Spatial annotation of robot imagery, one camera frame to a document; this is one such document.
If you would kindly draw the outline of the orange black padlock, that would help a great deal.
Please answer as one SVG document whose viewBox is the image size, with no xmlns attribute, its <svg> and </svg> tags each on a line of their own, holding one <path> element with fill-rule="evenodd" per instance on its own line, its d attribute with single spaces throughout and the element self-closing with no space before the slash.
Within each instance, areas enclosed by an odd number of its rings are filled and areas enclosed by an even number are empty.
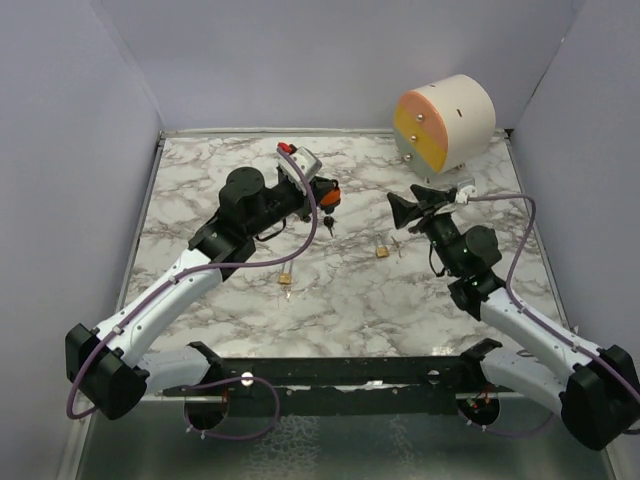
<svg viewBox="0 0 640 480">
<path fill-rule="evenodd" d="M 319 206 L 327 214 L 331 214 L 341 203 L 341 189 L 339 183 L 334 181 L 332 187 L 320 199 Z"/>
</svg>

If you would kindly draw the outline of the black keys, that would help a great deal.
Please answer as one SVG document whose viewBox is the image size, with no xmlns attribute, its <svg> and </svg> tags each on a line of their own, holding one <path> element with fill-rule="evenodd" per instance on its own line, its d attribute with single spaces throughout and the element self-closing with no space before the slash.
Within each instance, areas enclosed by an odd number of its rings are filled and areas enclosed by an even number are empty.
<svg viewBox="0 0 640 480">
<path fill-rule="evenodd" d="M 326 215 L 323 218 L 323 225 L 326 227 L 326 229 L 328 230 L 332 238 L 335 237 L 335 223 L 336 223 L 336 220 L 331 215 Z"/>
</svg>

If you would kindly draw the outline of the brass padlock long shackle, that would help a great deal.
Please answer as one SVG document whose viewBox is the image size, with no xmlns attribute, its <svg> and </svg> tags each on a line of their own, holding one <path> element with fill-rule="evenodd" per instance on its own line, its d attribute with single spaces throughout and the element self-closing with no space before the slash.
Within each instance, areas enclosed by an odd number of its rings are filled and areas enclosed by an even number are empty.
<svg viewBox="0 0 640 480">
<path fill-rule="evenodd" d="M 292 283 L 292 270 L 293 270 L 293 262 L 285 262 L 282 264 L 278 283 L 282 286 L 289 286 Z"/>
</svg>

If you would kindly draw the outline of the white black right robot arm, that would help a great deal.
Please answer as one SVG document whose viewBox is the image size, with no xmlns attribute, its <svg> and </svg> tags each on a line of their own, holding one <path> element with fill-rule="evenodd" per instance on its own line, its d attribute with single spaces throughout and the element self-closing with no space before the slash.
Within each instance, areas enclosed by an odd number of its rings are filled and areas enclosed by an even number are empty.
<svg viewBox="0 0 640 480">
<path fill-rule="evenodd" d="M 498 343 L 470 353 L 459 367 L 461 383 L 481 391 L 505 387 L 558 416 L 583 446 L 599 451 L 621 435 L 636 433 L 639 378 L 631 355 L 617 345 L 604 349 L 553 322 L 515 294 L 510 277 L 493 267 L 501 258 L 494 229 L 476 225 L 462 232 L 447 208 L 479 201 L 472 186 L 435 190 L 410 188 L 415 199 L 390 193 L 394 226 L 425 235 L 430 252 L 452 278 L 454 304 L 516 341 L 522 357 Z"/>
</svg>

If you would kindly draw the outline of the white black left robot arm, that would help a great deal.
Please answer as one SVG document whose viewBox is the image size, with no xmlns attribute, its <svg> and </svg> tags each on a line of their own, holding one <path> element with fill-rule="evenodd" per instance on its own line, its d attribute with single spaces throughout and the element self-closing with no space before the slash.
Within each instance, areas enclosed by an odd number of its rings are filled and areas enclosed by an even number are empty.
<svg viewBox="0 0 640 480">
<path fill-rule="evenodd" d="M 219 207 L 189 240 L 171 267 L 129 305 L 96 327 L 73 327 L 65 337 L 66 374 L 72 387 L 66 406 L 71 419 L 77 394 L 94 410 L 115 420 L 146 394 L 192 387 L 206 395 L 220 385 L 215 354 L 191 343 L 172 352 L 152 354 L 150 346 L 189 306 L 226 281 L 236 270 L 252 267 L 250 257 L 264 231 L 291 215 L 318 226 L 318 214 L 340 203 L 339 183 L 315 169 L 277 168 L 275 186 L 265 184 L 253 167 L 233 170 L 219 192 Z"/>
</svg>

